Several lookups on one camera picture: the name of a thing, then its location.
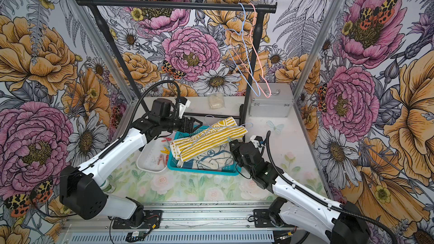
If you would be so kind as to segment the blue and beige towel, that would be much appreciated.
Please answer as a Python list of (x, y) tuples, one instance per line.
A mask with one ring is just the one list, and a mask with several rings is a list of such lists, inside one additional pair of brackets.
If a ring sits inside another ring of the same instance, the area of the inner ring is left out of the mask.
[(230, 152), (229, 144), (224, 144), (210, 149), (193, 159), (183, 162), (175, 162), (177, 168), (195, 169), (202, 171), (222, 171), (234, 164), (234, 158)]

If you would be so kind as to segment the yellow striped towel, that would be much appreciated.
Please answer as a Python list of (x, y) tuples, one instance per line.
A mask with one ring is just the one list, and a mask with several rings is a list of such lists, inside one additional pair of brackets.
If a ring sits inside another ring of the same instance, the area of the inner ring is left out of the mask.
[(217, 146), (241, 139), (247, 132), (233, 117), (228, 117), (192, 137), (173, 140), (170, 149), (175, 159), (187, 162)]

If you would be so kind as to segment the teal plastic basket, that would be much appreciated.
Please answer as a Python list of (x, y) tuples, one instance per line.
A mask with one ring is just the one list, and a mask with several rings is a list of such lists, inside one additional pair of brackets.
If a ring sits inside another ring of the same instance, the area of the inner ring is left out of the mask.
[(223, 176), (237, 176), (238, 165), (229, 151), (229, 145), (225, 144), (213, 148), (188, 162), (182, 162), (169, 154), (167, 167), (172, 171), (181, 171), (199, 174), (212, 174)]

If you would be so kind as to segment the black clothes rack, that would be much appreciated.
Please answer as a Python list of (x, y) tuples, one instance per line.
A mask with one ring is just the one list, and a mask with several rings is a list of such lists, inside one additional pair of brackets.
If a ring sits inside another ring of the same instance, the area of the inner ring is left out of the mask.
[(104, 38), (110, 45), (116, 59), (118, 60), (127, 81), (134, 91), (134, 96), (139, 97), (140, 91), (128, 70), (122, 55), (115, 44), (115, 41), (110, 33), (109, 26), (106, 20), (102, 17), (98, 7), (99, 6), (115, 6), (115, 7), (151, 7), (159, 9), (183, 9), (183, 10), (211, 10), (211, 11), (248, 11), (257, 13), (257, 22), (254, 26), (254, 34), (252, 45), (253, 48), (258, 49), (261, 42), (263, 32), (263, 21), (266, 14), (276, 13), (278, 4), (256, 4), (256, 5), (243, 5), (243, 4), (221, 4), (221, 3), (199, 3), (199, 2), (164, 2), (164, 1), (123, 1), (123, 0), (75, 0), (77, 5), (86, 6), (92, 12), (96, 25), (99, 31), (103, 34)]

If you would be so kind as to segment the light blue wire hanger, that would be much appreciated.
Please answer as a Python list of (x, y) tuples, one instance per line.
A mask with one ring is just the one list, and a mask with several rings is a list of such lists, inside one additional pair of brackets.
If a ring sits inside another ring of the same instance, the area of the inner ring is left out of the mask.
[[(207, 126), (212, 126), (213, 124), (219, 122), (220, 120), (225, 119), (225, 117), (221, 118), (221, 117), (216, 117), (213, 115), (205, 115), (203, 117), (203, 121)], [(251, 130), (254, 127), (253, 123), (245, 123), (245, 124), (240, 124), (240, 126), (246, 128), (247, 131)]]

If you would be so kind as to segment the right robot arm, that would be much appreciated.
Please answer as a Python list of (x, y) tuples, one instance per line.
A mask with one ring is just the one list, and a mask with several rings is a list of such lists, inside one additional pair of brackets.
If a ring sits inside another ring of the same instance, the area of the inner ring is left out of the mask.
[(256, 185), (277, 197), (269, 207), (273, 225), (299, 227), (328, 244), (368, 242), (369, 227), (354, 204), (321, 196), (264, 160), (262, 150), (266, 143), (261, 137), (248, 143), (232, 141), (229, 147), (234, 160), (247, 170)]

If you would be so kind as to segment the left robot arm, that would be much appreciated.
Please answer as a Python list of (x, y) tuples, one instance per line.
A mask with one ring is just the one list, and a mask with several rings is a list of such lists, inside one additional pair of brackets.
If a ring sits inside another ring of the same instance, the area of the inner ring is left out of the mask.
[(164, 98), (154, 100), (148, 113), (138, 119), (131, 117), (121, 137), (99, 154), (77, 167), (64, 168), (59, 185), (61, 204), (84, 220), (106, 215), (139, 227), (145, 220), (143, 205), (131, 198), (107, 194), (105, 181), (130, 155), (145, 149), (162, 132), (193, 133), (201, 127), (200, 121), (184, 116), (190, 104), (185, 97), (178, 97), (175, 103)]

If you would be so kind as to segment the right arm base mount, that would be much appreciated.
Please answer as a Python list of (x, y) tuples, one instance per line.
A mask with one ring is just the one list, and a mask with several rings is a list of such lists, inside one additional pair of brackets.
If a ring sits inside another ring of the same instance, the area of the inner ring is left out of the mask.
[(247, 220), (256, 228), (295, 228), (294, 225), (283, 222), (279, 215), (268, 209), (254, 209), (253, 214)]

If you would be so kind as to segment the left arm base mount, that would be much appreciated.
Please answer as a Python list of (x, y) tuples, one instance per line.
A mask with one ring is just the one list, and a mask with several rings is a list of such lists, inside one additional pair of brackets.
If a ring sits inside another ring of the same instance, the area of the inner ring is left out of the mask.
[(128, 220), (115, 218), (113, 229), (158, 229), (162, 221), (163, 211), (143, 210), (142, 214), (133, 215)]

